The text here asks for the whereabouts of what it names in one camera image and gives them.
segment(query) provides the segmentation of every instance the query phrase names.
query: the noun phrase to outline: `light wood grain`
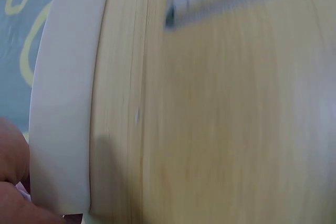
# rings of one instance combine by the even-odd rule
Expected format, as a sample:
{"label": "light wood grain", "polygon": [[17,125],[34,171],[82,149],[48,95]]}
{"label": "light wood grain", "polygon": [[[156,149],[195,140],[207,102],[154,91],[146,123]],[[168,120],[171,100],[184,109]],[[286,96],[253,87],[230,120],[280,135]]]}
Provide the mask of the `light wood grain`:
{"label": "light wood grain", "polygon": [[269,0],[176,31],[164,31],[165,3],[107,0],[92,214],[335,223],[335,0]]}

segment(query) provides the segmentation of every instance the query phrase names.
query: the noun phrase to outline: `finger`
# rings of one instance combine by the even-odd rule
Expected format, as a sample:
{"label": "finger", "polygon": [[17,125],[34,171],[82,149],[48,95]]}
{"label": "finger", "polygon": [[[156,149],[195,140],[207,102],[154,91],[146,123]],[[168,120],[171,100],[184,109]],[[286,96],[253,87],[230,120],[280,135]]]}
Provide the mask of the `finger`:
{"label": "finger", "polygon": [[20,130],[0,117],[0,181],[16,185],[29,174],[29,146]]}
{"label": "finger", "polygon": [[83,215],[66,215],[64,219],[67,221],[67,224],[81,224]]}
{"label": "finger", "polygon": [[0,182],[0,223],[66,224],[66,221],[25,200],[12,184]]}

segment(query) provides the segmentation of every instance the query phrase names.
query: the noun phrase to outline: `white edge strip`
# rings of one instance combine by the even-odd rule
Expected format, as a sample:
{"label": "white edge strip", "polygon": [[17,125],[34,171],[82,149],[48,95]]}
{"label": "white edge strip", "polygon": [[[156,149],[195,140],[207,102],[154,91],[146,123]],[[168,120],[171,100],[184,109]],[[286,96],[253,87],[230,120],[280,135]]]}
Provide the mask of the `white edge strip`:
{"label": "white edge strip", "polygon": [[30,103],[31,199],[58,214],[88,212],[93,76],[106,0],[53,0]]}

